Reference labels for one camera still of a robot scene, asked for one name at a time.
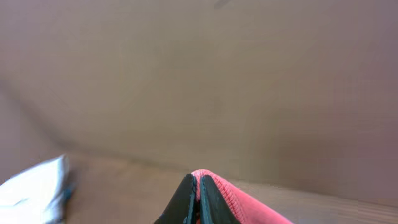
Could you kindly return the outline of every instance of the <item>beige wall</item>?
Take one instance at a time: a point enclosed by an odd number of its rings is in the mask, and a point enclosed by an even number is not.
[[[0,75],[81,148],[398,205],[393,0],[12,0]]]

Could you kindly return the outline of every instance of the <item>white cloth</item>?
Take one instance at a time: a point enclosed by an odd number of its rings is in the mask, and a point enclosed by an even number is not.
[[[0,223],[43,224],[63,218],[65,156],[42,162],[0,185]]]

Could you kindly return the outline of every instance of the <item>red cloth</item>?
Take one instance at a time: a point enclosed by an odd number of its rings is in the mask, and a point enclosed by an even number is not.
[[[197,178],[197,200],[200,199],[200,177],[211,176],[229,209],[241,224],[291,224],[282,215],[209,170],[196,170],[192,175]]]

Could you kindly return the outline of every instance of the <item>brown floor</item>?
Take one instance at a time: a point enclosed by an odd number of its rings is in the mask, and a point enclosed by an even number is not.
[[[69,155],[78,182],[67,207],[71,224],[151,223],[187,172],[59,147],[3,93],[0,147],[1,181],[42,160]],[[294,223],[398,223],[397,208],[231,181]]]

